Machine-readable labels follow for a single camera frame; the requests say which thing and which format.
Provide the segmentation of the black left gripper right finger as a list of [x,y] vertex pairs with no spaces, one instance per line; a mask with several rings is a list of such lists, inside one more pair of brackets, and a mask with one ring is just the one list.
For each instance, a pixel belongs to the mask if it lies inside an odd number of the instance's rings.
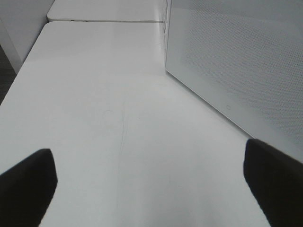
[[244,178],[272,227],[303,225],[303,165],[258,139],[246,143]]

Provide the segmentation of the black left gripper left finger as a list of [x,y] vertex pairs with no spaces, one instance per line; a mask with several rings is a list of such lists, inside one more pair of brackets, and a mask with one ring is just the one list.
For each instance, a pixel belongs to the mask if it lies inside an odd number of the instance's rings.
[[53,154],[40,149],[0,175],[0,225],[40,225],[58,184]]

